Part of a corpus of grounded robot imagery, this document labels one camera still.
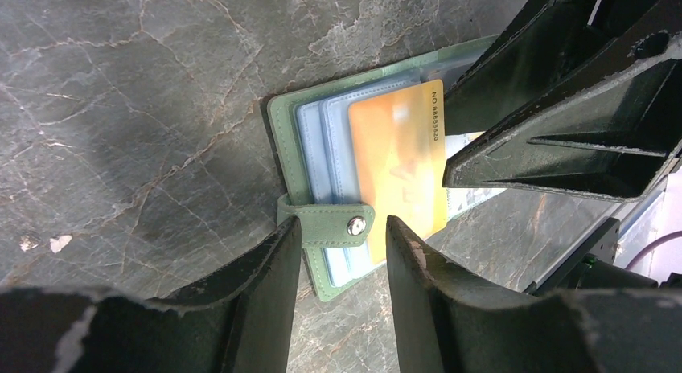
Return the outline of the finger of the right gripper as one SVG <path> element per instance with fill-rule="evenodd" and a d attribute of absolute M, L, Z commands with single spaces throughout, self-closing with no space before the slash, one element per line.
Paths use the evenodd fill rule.
<path fill-rule="evenodd" d="M 446 162 L 448 188 L 641 199 L 681 150 L 681 0 L 597 0 L 602 45 Z"/>
<path fill-rule="evenodd" d="M 528 0 L 445 95 L 445 133 L 481 132 L 547 92 L 602 45 L 597 0 Z"/>

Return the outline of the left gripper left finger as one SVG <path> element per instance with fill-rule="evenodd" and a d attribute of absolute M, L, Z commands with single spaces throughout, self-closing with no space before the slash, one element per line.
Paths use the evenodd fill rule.
<path fill-rule="evenodd" d="M 104 286 L 1 291 L 4 372 L 283 372 L 302 251 L 297 218 L 164 298 Z"/>

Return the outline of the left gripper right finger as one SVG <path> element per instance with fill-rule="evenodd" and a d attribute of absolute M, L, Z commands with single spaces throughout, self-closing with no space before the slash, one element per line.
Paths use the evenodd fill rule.
<path fill-rule="evenodd" d="M 403 372 L 678 372 L 678 288 L 558 289 L 534 297 L 443 256 L 402 220 L 386 224 Z"/>

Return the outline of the gold card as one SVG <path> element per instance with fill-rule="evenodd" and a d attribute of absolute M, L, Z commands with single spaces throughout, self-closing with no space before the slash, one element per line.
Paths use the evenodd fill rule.
<path fill-rule="evenodd" d="M 448 221 L 443 83 L 431 80 L 350 105 L 361 199 L 372 206 L 372 263 L 386 258 L 386 219 L 395 215 L 426 239 Z"/>

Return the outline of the green card holder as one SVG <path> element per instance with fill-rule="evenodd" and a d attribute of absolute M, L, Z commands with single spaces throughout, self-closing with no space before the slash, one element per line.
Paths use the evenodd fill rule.
<path fill-rule="evenodd" d="M 327 158 L 324 122 L 327 102 L 358 101 L 407 88 L 429 77 L 455 82 L 493 44 L 490 35 L 423 55 L 275 96 L 267 105 L 269 123 L 286 184 L 277 201 L 277 220 L 291 215 L 302 224 L 302 250 L 314 292 L 331 301 L 376 269 L 369 259 L 367 237 L 347 233 L 356 213 L 372 227 L 375 212 L 363 205 L 350 178 L 340 178 Z"/>

